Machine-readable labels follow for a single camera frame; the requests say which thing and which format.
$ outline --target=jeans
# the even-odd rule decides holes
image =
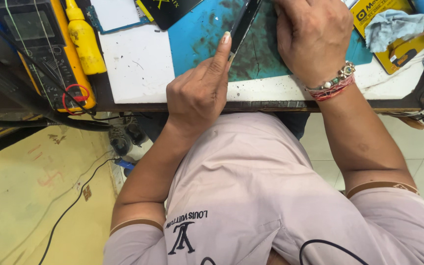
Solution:
[[[168,120],[168,112],[134,112],[137,117],[138,124],[145,131],[146,135],[155,142],[161,133],[166,121]],[[276,111],[274,114],[281,120],[281,122],[291,131],[291,133],[298,139],[302,138],[305,124],[310,116],[307,112],[292,112],[292,111]]]

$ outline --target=man's right arm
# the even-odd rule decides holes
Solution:
[[[289,69],[310,88],[336,77],[345,65],[353,25],[346,5],[339,0],[277,4],[278,48]],[[347,191],[370,182],[415,187],[400,149],[356,84],[318,105]]]

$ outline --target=t-shirt sleeve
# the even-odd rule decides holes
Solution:
[[[166,265],[163,232],[151,225],[129,225],[114,232],[104,246],[103,265]]]
[[[415,193],[396,188],[362,190],[351,197],[376,239],[397,240],[424,264],[424,200]]]

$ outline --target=cleaning cloth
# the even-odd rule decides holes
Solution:
[[[396,39],[409,38],[424,30],[424,14],[409,15],[389,9],[374,16],[364,29],[366,46],[371,52],[386,51],[387,45]]]

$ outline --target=man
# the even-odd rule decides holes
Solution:
[[[334,245],[308,245],[306,264],[360,264],[337,246],[370,265],[424,264],[424,201],[405,160],[352,71],[333,81],[346,65],[350,11],[340,0],[276,2],[279,52],[318,102],[347,197],[279,119],[219,117],[225,33],[213,58],[168,85],[168,121],[115,203],[105,265],[296,265],[312,239]]]

